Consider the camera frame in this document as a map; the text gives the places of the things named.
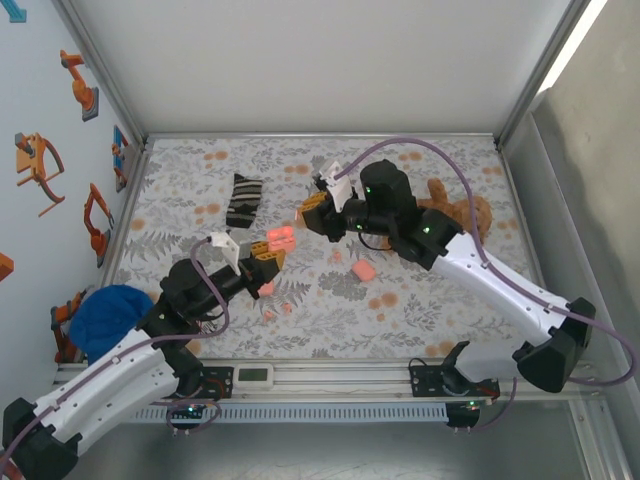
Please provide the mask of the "black grey striped sock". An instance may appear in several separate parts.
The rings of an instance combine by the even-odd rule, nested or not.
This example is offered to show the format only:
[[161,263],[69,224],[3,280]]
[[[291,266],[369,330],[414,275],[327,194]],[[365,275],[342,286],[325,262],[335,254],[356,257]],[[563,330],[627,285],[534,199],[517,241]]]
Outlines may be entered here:
[[233,189],[226,211],[226,225],[248,229],[252,226],[262,201],[263,181],[235,173]]

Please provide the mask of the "floral patterned table mat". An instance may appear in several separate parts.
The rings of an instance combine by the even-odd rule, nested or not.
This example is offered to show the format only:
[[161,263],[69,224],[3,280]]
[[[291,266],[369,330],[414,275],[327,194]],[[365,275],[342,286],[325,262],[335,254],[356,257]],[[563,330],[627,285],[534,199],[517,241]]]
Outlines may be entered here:
[[[458,342],[517,349],[519,330],[458,283],[386,250],[370,235],[337,243],[309,232],[295,210],[315,190],[312,174],[328,160],[348,163],[371,139],[163,139],[153,142],[133,206],[121,218],[125,237],[114,244],[109,281],[157,298],[160,280],[195,243],[226,224],[234,174],[263,181],[262,201],[250,227],[261,240],[292,226],[297,245],[276,277],[271,296],[236,296],[220,336],[199,341],[196,355],[238,359],[396,359],[442,357]],[[352,272],[367,260],[376,277]],[[289,303],[292,312],[285,314]],[[265,322],[265,311],[275,314]]]

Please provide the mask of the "blue cap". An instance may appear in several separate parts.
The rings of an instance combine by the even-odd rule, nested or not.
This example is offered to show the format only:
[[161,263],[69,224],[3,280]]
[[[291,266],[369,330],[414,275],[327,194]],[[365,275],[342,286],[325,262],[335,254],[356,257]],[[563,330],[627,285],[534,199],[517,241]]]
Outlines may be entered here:
[[116,346],[153,307],[151,298],[128,285],[109,285],[82,302],[71,320],[71,342],[91,365]]

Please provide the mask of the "brown teddy bear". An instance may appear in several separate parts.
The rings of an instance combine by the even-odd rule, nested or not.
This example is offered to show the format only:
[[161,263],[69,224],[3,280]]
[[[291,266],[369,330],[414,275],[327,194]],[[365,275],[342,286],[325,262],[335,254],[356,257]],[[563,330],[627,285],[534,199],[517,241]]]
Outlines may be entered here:
[[409,191],[396,197],[390,187],[381,186],[378,191],[375,188],[367,188],[365,194],[367,200],[372,201],[376,208],[389,211],[393,215],[398,214],[400,223],[404,223],[406,217],[409,218],[409,221],[412,221],[414,217],[419,218],[423,210],[431,209],[440,211],[461,225],[466,232],[471,233],[473,230],[472,213],[474,213],[480,242],[484,243],[493,216],[491,206],[483,197],[474,196],[472,201],[464,198],[450,202],[446,188],[439,178],[430,178],[427,181],[427,189],[430,197],[418,198],[416,207],[403,206],[405,200],[410,196]]

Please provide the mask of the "white digital timer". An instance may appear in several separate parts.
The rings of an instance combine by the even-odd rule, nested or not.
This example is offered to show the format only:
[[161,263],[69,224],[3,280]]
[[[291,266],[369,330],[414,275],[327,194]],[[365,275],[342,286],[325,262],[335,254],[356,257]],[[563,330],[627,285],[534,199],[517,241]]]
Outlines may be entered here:
[[270,390],[274,367],[269,363],[242,363],[234,368],[233,384],[240,390]]

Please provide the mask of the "black controller board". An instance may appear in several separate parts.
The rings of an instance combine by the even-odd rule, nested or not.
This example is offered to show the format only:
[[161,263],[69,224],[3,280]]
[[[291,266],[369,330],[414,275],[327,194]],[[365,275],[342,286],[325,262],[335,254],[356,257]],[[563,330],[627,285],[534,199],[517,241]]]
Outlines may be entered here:
[[202,403],[176,402],[168,408],[168,413],[170,414],[170,418],[172,420],[201,421],[206,409],[207,405]]
[[485,406],[484,400],[447,402],[446,425],[452,429],[473,429],[479,424],[481,410]]

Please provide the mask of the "aluminium frame crossbar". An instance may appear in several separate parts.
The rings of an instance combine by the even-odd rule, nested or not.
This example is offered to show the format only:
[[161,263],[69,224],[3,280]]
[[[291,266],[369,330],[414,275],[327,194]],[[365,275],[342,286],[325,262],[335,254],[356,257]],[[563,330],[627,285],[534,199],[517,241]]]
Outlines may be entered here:
[[218,140],[218,139],[387,139],[391,137],[411,137],[419,139],[443,140],[449,138],[489,138],[497,137],[486,132],[156,132],[149,133],[147,141],[163,139]]

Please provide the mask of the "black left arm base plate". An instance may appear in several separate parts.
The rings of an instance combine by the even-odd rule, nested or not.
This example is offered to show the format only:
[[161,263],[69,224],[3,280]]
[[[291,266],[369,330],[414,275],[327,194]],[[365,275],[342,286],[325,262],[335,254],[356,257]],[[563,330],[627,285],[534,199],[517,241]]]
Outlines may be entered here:
[[214,401],[230,399],[233,394],[234,368],[230,366],[204,367],[201,375],[201,398]]

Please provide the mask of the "aluminium mounting rail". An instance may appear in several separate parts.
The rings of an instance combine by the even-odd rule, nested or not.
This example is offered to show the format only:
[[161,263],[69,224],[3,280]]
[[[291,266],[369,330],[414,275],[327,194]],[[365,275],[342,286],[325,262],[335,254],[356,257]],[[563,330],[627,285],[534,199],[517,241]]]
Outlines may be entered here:
[[[222,383],[230,387],[229,402],[400,402],[418,401],[413,397],[407,359],[400,360],[203,360],[206,367],[231,367],[233,373],[223,374]],[[236,386],[233,374],[242,368],[273,370],[266,386]],[[61,387],[82,373],[86,364],[62,364],[54,377],[54,388]],[[560,393],[547,393],[518,380],[515,400],[572,401],[599,399],[601,388],[565,385]]]

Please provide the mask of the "blue orange wall sticker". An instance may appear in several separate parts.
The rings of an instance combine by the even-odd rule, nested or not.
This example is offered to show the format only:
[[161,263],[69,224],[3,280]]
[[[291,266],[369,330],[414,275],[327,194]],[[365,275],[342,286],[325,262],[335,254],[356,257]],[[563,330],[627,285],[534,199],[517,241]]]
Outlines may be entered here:
[[127,154],[129,142],[122,130],[115,125],[113,127],[113,141],[111,145],[112,167],[115,174],[115,189],[117,193],[124,190],[128,183]]

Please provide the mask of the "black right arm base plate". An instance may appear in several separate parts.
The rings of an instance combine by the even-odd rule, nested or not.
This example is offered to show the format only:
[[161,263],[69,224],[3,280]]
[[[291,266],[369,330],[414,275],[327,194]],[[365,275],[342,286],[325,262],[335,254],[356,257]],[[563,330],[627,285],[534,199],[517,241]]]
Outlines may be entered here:
[[492,380],[473,383],[453,368],[434,365],[408,367],[414,398],[498,398],[500,386]]

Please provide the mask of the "aluminium frame post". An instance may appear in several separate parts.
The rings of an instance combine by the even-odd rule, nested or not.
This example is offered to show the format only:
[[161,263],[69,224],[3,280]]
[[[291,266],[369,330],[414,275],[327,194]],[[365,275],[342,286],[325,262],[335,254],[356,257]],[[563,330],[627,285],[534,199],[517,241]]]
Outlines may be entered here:
[[498,150],[514,135],[525,114],[536,103],[536,98],[558,80],[607,2],[608,0],[569,0],[514,107],[494,136]]
[[66,30],[72,36],[80,54],[88,61],[99,86],[104,91],[119,120],[126,127],[130,139],[134,140],[140,151],[144,150],[148,133],[134,113],[132,103],[124,88],[117,82],[115,71],[107,61],[97,36],[76,6],[75,0],[50,0]]

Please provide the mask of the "orange claw wall sticker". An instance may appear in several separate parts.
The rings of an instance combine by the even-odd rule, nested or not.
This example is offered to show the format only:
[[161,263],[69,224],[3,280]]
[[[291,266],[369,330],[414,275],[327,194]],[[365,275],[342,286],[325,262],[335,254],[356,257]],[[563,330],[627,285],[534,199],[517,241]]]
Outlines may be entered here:
[[[53,144],[39,133],[30,135],[16,133],[14,142],[17,149],[16,172],[28,173],[16,185],[20,187],[26,183],[35,182],[50,201],[50,204],[38,213],[38,217],[41,218],[66,199],[64,195],[55,194],[49,185],[54,178],[65,172],[64,163]],[[56,165],[56,171],[51,174],[46,170],[46,155],[51,156]]]

